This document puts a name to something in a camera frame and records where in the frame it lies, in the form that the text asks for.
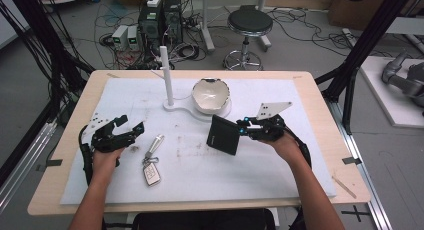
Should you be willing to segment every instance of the stool seat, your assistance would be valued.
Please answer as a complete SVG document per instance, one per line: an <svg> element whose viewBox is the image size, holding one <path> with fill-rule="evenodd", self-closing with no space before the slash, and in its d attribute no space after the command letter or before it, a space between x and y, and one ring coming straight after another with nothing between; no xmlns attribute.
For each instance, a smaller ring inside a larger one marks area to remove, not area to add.
<svg viewBox="0 0 424 230"><path fill-rule="evenodd" d="M271 31L272 18L256 9L239 9L228 17L228 27L241 35L259 37Z"/></svg>

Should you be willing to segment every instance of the keychain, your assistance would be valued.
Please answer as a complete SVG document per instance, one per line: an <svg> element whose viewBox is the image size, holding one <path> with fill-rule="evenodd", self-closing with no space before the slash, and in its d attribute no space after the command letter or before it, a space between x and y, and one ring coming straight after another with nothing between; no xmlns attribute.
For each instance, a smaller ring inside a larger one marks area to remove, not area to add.
<svg viewBox="0 0 424 230"><path fill-rule="evenodd" d="M144 155L143 172L144 172L144 177L146 178L147 184L149 186L152 186L160 182L160 175L155 165L155 163L159 162L159 159L157 157L152 158L152 155L155 152L155 150L159 147L159 145L162 143L164 138L165 136L163 136L162 134L159 134L153 141L152 145L150 146L149 151L147 151L146 155Z"/></svg>

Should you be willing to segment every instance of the human hand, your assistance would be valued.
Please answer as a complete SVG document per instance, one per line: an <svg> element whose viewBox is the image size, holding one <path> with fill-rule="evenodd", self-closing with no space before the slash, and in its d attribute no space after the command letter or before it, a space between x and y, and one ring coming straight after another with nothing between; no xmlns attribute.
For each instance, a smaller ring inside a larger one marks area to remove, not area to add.
<svg viewBox="0 0 424 230"><path fill-rule="evenodd" d="M287 132L284 132L284 135L280 137L279 139L275 140L274 142L272 141L261 141L261 142L273 147L275 151L277 152L277 154L281 158L283 158L289 165L291 163L299 161L299 159L304 159L299 149L299 146L297 145L297 142Z"/></svg>
<svg viewBox="0 0 424 230"><path fill-rule="evenodd" d="M109 153L94 151L92 183L102 184L103 186L109 185L115 170L116 160L120 158L122 151L124 151L124 148Z"/></svg>

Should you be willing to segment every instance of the person's left arm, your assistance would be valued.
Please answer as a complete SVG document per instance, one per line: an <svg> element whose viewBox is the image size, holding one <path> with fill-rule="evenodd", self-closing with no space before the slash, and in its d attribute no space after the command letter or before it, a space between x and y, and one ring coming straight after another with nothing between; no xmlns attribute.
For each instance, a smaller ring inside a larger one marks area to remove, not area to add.
<svg viewBox="0 0 424 230"><path fill-rule="evenodd" d="M107 188L115 170L116 159L123 150L110 153L94 151L93 177L69 229L101 229Z"/></svg>

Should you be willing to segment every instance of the desk leg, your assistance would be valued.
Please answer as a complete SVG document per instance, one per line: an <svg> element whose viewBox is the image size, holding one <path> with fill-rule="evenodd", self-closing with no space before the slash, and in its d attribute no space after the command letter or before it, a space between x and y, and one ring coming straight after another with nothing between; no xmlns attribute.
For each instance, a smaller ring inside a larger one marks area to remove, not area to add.
<svg viewBox="0 0 424 230"><path fill-rule="evenodd" d="M258 10L263 11L265 6L265 0L259 0L258 2ZM268 48L271 47L271 42L268 40L267 36L261 36L261 42L265 46L265 52L268 50Z"/></svg>
<svg viewBox="0 0 424 230"><path fill-rule="evenodd" d="M208 53L215 51L211 35L208 29L208 0L203 0L203 21L200 23L200 29L202 30L203 40L205 41Z"/></svg>

